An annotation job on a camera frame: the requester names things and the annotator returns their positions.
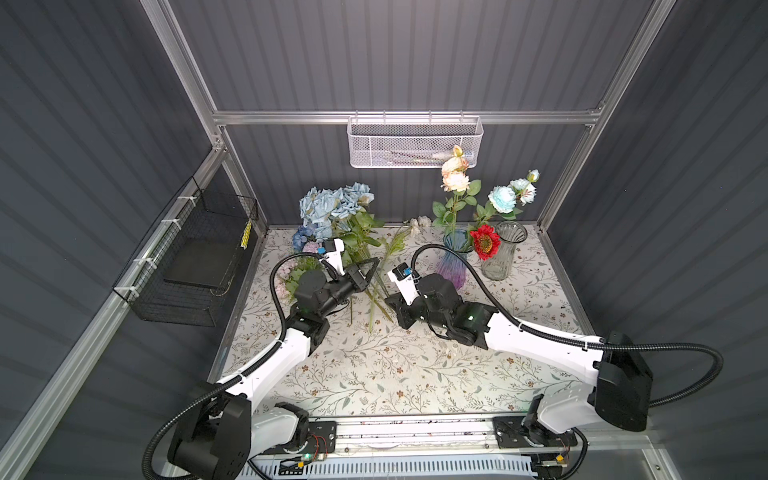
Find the pale blue hydrangea stem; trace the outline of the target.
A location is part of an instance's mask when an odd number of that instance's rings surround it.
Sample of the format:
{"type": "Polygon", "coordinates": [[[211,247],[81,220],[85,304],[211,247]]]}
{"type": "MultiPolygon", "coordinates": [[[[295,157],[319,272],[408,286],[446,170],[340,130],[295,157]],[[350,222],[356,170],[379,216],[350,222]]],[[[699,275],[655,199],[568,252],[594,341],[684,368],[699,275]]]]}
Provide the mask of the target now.
{"type": "Polygon", "coordinates": [[[374,234],[384,223],[368,211],[374,199],[370,187],[358,182],[337,189],[312,187],[299,200],[302,224],[292,237],[294,251],[308,251],[309,243],[315,243],[317,251],[324,241],[340,238],[344,268],[370,258],[370,248],[383,245],[374,234]]]}

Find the red sunflower stem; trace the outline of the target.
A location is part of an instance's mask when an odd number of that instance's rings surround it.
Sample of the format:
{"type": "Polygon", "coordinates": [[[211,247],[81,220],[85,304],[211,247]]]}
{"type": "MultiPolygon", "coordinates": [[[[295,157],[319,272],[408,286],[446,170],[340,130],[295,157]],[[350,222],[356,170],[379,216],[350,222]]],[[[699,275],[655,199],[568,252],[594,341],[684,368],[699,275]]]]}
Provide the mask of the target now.
{"type": "Polygon", "coordinates": [[[470,232],[473,249],[482,261],[497,255],[501,246],[501,237],[490,225],[482,225],[470,232]]]}

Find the peach pink rose stem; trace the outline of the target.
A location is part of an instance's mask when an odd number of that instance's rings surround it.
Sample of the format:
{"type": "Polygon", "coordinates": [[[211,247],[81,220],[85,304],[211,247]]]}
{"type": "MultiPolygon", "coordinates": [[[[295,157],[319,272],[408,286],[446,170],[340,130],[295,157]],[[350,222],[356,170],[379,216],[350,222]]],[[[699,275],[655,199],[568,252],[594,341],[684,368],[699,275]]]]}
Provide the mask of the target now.
{"type": "Polygon", "coordinates": [[[432,203],[433,224],[447,236],[457,231],[459,213],[466,207],[478,205],[477,195],[481,190],[480,180],[471,180],[468,175],[469,160],[464,150],[454,145],[448,151],[434,153],[430,160],[439,163],[441,189],[446,194],[443,201],[432,203]]]}

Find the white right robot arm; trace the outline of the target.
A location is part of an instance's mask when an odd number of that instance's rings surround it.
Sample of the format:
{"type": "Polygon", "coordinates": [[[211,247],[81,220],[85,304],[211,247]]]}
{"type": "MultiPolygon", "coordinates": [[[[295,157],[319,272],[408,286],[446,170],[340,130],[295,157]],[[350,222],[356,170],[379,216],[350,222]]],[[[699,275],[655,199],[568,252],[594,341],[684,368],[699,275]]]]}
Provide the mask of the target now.
{"type": "Polygon", "coordinates": [[[590,336],[513,323],[494,306],[465,301],[439,274],[418,277],[403,266],[388,278],[398,291],[386,303],[402,328],[424,322],[441,339],[528,357],[576,378],[558,393],[534,396],[521,422],[533,443],[600,421],[631,432],[646,428],[652,372],[628,337],[616,335],[617,351],[591,350],[590,336]]]}

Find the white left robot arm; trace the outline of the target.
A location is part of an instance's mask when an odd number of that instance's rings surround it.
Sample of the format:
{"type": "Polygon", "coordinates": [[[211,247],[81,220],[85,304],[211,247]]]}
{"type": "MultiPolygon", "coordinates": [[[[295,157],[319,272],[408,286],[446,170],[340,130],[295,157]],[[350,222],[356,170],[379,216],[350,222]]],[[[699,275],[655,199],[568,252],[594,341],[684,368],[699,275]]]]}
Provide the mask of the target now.
{"type": "Polygon", "coordinates": [[[235,373],[215,383],[202,382],[191,403],[152,437],[142,459],[142,473],[159,478],[152,459],[166,434],[170,464],[186,479],[234,479],[254,456],[276,446],[296,449],[308,435],[308,415],[299,407],[280,403],[267,413],[258,408],[294,367],[323,342],[329,316],[351,296],[372,283],[378,258],[342,266],[331,253],[316,255],[322,267],[301,275],[295,301],[288,311],[275,305],[279,335],[235,373]]]}

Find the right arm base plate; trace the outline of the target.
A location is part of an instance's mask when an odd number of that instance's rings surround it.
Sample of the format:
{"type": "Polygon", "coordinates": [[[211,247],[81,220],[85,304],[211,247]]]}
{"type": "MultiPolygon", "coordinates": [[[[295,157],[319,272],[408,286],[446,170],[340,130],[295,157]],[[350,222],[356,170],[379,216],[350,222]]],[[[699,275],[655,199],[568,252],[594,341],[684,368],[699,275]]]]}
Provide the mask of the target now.
{"type": "Polygon", "coordinates": [[[491,419],[493,433],[500,448],[569,449],[578,444],[573,432],[552,433],[537,422],[528,422],[525,415],[501,415],[491,419]]]}

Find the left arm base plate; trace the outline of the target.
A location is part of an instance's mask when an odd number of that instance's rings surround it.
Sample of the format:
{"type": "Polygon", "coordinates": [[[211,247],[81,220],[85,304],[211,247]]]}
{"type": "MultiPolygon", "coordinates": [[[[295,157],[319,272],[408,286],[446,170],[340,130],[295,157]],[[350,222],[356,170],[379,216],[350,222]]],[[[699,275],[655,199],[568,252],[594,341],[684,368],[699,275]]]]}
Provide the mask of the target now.
{"type": "Polygon", "coordinates": [[[263,455],[326,455],[335,452],[338,437],[336,421],[310,421],[300,426],[298,432],[287,443],[268,448],[263,455]]]}

